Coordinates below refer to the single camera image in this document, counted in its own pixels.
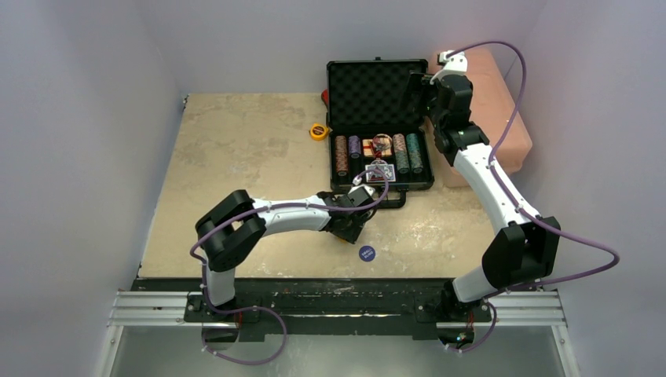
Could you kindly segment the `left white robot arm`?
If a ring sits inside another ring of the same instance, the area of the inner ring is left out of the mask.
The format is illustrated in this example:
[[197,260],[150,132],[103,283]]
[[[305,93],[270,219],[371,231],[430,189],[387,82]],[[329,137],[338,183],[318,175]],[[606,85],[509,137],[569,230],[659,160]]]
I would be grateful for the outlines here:
[[204,251],[204,312],[216,321],[232,316],[236,267],[264,237],[314,231],[355,243],[377,206],[374,194],[364,184],[343,194],[318,192],[291,202],[255,199],[244,189],[229,194],[195,224],[194,248]]

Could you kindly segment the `black poker case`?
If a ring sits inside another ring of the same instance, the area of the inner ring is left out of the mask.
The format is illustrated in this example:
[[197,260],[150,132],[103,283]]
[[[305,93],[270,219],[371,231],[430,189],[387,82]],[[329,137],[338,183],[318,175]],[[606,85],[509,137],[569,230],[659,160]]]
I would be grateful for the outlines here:
[[346,173],[339,174],[336,166],[335,138],[358,136],[361,140],[378,134],[393,136],[414,134],[419,142],[423,167],[414,172],[410,167],[404,174],[396,172],[390,191],[397,199],[385,199],[381,209],[398,209],[405,205],[406,195],[412,191],[430,189],[434,172],[430,162],[423,125],[425,119],[401,106],[404,90],[411,72],[426,73],[426,59],[402,60],[333,60],[327,63],[328,106],[326,124],[331,129],[328,137],[330,157],[330,187],[335,193],[351,188],[353,177],[373,160],[360,156],[349,159]]

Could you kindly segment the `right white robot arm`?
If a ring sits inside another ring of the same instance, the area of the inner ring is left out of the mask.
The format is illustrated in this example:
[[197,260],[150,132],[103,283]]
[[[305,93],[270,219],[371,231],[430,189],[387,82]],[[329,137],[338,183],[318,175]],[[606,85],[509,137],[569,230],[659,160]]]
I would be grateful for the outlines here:
[[545,218],[546,225],[538,225],[540,213],[508,180],[489,139],[471,121],[472,98],[473,84],[464,75],[438,79],[413,71],[402,100],[431,121],[437,150],[473,189],[495,233],[480,266],[445,286],[441,309],[453,320],[487,295],[550,276],[559,242],[557,220]]

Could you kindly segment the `blue small blind button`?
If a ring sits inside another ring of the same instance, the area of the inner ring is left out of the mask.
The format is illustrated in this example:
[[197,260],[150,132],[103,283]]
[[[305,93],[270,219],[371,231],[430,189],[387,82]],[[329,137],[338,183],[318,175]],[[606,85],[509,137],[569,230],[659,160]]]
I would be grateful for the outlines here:
[[364,245],[359,249],[359,258],[363,262],[372,262],[376,258],[376,250],[372,246]]

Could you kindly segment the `brown poker chip roll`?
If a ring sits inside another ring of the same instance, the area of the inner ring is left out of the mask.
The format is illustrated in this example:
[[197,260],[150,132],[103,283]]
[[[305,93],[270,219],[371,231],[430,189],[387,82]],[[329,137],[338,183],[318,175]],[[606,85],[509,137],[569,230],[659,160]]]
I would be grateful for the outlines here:
[[347,139],[342,135],[335,137],[335,156],[337,158],[346,158],[347,157]]

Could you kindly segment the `purple poker chip roll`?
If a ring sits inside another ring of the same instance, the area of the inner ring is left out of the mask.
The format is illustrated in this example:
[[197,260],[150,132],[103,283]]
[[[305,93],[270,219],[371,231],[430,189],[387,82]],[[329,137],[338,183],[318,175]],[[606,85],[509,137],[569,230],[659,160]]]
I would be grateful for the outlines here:
[[359,159],[362,155],[361,139],[357,135],[348,138],[348,152],[351,159]]

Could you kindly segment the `red black chip roll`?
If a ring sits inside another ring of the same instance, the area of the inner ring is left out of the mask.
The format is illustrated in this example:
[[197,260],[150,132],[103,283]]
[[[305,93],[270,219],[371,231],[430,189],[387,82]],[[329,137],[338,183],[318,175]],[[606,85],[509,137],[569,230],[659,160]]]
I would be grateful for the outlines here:
[[335,172],[338,177],[345,177],[349,174],[349,160],[346,154],[335,157]]

